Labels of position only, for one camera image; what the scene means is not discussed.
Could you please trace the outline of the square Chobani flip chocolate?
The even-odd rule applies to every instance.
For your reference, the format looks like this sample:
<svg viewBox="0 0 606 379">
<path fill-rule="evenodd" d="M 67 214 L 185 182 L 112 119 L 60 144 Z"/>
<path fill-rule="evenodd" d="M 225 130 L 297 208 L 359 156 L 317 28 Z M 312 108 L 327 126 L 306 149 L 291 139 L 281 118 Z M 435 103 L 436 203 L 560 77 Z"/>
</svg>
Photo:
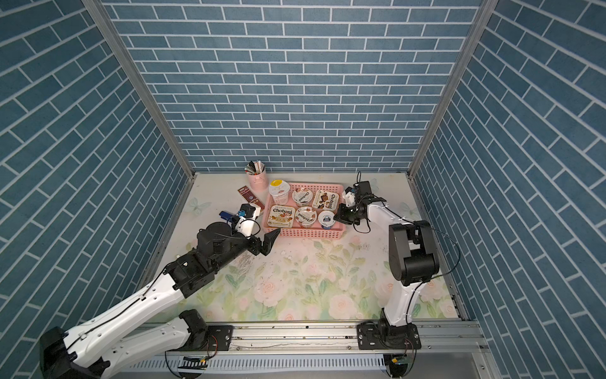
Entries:
<svg viewBox="0 0 606 379">
<path fill-rule="evenodd" d="M 337 194 L 335 192 L 319 189 L 315 193 L 314 199 L 312 201 L 312 207 L 321 212 L 323 212 L 323 211 L 335 212 L 337 210 L 337 208 L 339 207 L 339 203 L 340 203 L 339 194 Z"/>
</svg>

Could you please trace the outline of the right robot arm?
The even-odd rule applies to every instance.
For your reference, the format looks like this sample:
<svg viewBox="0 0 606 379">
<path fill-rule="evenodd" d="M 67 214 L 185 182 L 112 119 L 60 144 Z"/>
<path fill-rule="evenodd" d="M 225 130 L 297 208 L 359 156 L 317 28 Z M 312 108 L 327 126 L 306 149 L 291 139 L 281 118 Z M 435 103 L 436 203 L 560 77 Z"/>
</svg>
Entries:
<svg viewBox="0 0 606 379">
<path fill-rule="evenodd" d="M 421 349 L 418 327 L 413 323 L 413 306 L 421 289 L 441 277 L 437 256 L 437 229 L 426 220 L 409 220 L 390 209 L 383 197 L 372 192 L 368 181 L 345 189 L 336 221 L 357 227 L 364 220 L 388 234 L 388 265 L 397 284 L 376 322 L 358 325 L 361 350 Z"/>
</svg>

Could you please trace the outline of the white yellow yogurt cup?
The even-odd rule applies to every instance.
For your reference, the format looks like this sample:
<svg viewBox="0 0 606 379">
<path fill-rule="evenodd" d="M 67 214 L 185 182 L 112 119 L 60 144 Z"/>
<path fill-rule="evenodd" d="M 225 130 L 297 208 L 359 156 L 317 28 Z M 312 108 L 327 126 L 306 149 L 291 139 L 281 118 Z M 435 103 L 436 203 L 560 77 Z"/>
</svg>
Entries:
<svg viewBox="0 0 606 379">
<path fill-rule="evenodd" d="M 286 205 L 290 199 L 290 184 L 282 179 L 272 180 L 268 191 L 276 205 Z"/>
</svg>

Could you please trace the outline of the pink plastic basket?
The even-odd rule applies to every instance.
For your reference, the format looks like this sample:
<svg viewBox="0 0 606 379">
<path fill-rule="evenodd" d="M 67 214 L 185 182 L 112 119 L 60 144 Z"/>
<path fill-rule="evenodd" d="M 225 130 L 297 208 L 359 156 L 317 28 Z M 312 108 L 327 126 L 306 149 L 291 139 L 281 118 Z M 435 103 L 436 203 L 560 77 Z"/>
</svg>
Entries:
<svg viewBox="0 0 606 379">
<path fill-rule="evenodd" d="M 311 190 L 313 194 L 315 194 L 318 190 L 324 190 L 339 195 L 341 195 L 342 191 L 344 190 L 343 185 L 336 183 L 289 182 L 288 184 L 290 185 L 289 200 L 285 204 L 285 206 L 293 208 L 294 210 L 298 209 L 298 206 L 292 199 L 292 193 L 295 190 L 307 188 Z M 266 232 L 272 232 L 276 229 L 276 227 L 273 227 L 269 224 L 271 209 L 275 205 L 276 203 L 274 202 L 274 198 L 271 196 L 271 194 L 269 194 L 268 200 L 266 201 L 266 209 L 263 211 L 262 218 L 262 227 L 265 229 Z M 293 219 L 292 227 L 281 227 L 280 236 L 293 238 L 341 239 L 346 230 L 346 226 L 339 222 L 336 222 L 333 226 L 331 226 L 330 229 L 325 229 L 322 227 L 319 220 L 316 220 L 316 222 L 311 227 L 303 227 L 301 226 L 301 224 L 299 224 L 298 221 L 296 221 L 296 219 Z"/>
</svg>

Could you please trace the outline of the small blue white yogurt cup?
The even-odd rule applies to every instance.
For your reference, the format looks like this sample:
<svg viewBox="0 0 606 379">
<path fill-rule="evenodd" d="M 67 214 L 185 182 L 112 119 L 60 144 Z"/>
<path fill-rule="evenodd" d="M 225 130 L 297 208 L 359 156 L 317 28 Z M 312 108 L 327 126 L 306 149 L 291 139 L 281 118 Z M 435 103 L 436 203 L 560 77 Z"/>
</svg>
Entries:
<svg viewBox="0 0 606 379">
<path fill-rule="evenodd" d="M 324 210 L 318 214 L 318 222 L 325 230 L 330 230 L 336 223 L 335 214 L 332 211 Z"/>
</svg>

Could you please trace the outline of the round Chobani yogurt strawberry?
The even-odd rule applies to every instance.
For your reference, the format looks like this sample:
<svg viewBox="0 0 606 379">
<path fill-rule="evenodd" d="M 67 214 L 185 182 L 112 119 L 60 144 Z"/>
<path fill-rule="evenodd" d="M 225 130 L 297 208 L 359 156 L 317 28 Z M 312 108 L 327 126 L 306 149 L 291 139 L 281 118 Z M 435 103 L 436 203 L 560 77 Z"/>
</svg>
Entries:
<svg viewBox="0 0 606 379">
<path fill-rule="evenodd" d="M 310 228 L 317 221 L 317 211 L 311 206 L 300 207 L 296 210 L 295 220 L 301 227 Z"/>
</svg>

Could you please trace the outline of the round Chobani yogurt dark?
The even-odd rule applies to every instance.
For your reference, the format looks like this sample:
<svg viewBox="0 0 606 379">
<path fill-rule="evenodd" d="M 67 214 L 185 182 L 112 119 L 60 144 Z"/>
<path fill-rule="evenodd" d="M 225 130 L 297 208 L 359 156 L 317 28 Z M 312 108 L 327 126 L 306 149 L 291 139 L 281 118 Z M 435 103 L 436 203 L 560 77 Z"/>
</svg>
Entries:
<svg viewBox="0 0 606 379">
<path fill-rule="evenodd" d="M 314 192 L 306 187 L 295 189 L 292 193 L 292 199 L 298 207 L 306 207 L 312 205 Z"/>
</svg>

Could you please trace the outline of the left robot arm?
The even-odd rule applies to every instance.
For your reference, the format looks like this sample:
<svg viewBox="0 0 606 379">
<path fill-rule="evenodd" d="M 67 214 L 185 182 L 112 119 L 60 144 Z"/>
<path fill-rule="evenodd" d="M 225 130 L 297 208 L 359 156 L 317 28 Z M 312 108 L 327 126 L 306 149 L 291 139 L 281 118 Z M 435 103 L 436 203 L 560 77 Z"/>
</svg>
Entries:
<svg viewBox="0 0 606 379">
<path fill-rule="evenodd" d="M 198 350 L 214 340 L 196 310 L 156 328 L 135 333 L 148 319 L 210 284 L 221 268 L 244 252 L 268 255 L 280 230 L 258 238 L 238 227 L 215 222 L 197 233 L 197 246 L 121 303 L 88 322 L 64 330 L 51 328 L 40 340 L 39 367 L 45 378 L 109 378 L 122 368 L 168 351 Z"/>
</svg>

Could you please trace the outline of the square Chobani flip strawberry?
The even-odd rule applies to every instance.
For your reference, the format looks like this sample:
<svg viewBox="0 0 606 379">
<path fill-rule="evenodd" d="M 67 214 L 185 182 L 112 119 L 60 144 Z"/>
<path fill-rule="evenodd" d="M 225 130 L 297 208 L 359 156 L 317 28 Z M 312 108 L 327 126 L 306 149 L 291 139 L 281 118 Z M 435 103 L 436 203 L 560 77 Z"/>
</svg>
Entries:
<svg viewBox="0 0 606 379">
<path fill-rule="evenodd" d="M 268 214 L 267 225 L 274 228 L 292 228 L 296 210 L 288 205 L 273 205 Z"/>
</svg>

